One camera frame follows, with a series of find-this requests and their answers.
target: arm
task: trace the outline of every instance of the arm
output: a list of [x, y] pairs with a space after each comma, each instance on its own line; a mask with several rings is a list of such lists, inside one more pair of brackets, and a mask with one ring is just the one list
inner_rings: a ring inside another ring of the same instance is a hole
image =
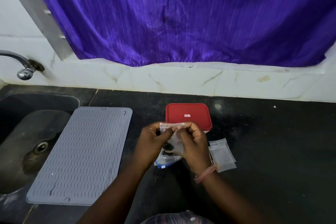
[[[198, 177], [211, 166], [208, 141], [205, 133], [195, 123], [188, 122], [186, 125], [187, 128], [180, 129], [178, 134], [183, 142], [185, 159], [191, 171]], [[261, 214], [231, 188], [217, 172], [206, 177], [202, 184], [215, 204], [237, 223], [264, 222]]]
[[124, 223], [144, 173], [174, 133], [172, 129], [167, 129], [156, 136], [159, 126], [157, 122], [142, 129], [131, 163], [84, 213], [78, 224]]

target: pink band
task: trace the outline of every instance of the pink band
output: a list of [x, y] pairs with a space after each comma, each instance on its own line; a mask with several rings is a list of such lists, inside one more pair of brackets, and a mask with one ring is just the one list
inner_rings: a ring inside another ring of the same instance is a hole
[[195, 178], [197, 184], [201, 183], [205, 178], [207, 178], [211, 173], [217, 170], [217, 166], [212, 164], [206, 170], [204, 170], [198, 177]]

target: plastic wrapper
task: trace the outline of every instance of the plastic wrapper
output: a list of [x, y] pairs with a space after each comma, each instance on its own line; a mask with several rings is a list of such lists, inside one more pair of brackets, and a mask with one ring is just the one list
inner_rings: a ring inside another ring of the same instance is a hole
[[[184, 123], [160, 123], [160, 133], [165, 132], [167, 128], [185, 128]], [[183, 144], [181, 139], [174, 133], [172, 137], [163, 146], [158, 158], [154, 162], [154, 165], [158, 168], [169, 167], [175, 162], [182, 159], [183, 156]]]
[[226, 139], [209, 142], [209, 151], [213, 161], [219, 165], [217, 172], [236, 168], [235, 162]]

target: red plastic container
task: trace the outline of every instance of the red plastic container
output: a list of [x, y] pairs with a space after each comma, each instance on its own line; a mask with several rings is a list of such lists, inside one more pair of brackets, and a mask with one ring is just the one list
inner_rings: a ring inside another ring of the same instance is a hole
[[209, 131], [212, 128], [209, 109], [201, 103], [171, 103], [166, 106], [166, 122], [180, 123], [192, 121], [196, 123], [203, 131]]

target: purple curtain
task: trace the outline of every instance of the purple curtain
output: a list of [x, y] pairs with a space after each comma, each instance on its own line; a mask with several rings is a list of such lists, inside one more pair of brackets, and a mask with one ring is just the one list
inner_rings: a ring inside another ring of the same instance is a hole
[[316, 65], [336, 0], [44, 0], [80, 59]]

